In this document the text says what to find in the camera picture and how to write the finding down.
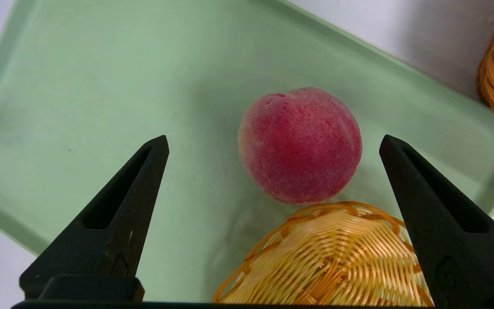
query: fuzzy peach skin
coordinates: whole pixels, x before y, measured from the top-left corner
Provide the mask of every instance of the fuzzy peach skin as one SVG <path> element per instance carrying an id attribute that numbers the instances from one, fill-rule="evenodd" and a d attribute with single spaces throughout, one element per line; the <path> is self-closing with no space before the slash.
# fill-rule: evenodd
<path id="1" fill-rule="evenodd" d="M 278 201 L 324 201 L 352 178 L 361 159 L 359 127 L 327 92 L 299 88 L 251 105 L 239 127 L 239 156 L 260 188 Z"/>

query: light green plastic tray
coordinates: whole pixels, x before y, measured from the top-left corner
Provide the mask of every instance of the light green plastic tray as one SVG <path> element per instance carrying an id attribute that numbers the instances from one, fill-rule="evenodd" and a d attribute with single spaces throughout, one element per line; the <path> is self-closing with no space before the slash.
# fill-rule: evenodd
<path id="1" fill-rule="evenodd" d="M 343 100 L 361 128 L 361 163 L 336 200 L 399 216 L 378 155 L 388 133 L 494 211 L 489 109 L 288 4 L 20 0 L 0 41 L 0 229 L 39 254 L 165 134 L 137 275 L 146 300 L 209 301 L 296 209 L 243 171 L 241 117 L 259 96 L 306 86 Z"/>

